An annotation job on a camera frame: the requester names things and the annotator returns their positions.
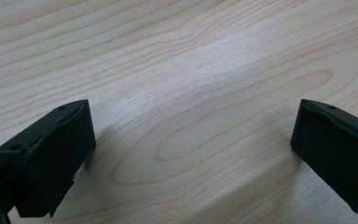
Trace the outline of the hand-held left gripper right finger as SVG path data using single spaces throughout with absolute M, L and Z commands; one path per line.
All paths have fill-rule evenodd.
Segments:
M 358 213 L 358 118 L 336 106 L 303 99 L 290 145 Z

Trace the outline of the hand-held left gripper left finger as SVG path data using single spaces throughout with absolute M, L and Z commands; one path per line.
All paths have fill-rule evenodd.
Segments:
M 0 201 L 21 217 L 53 215 L 96 146 L 87 100 L 61 105 L 0 146 Z

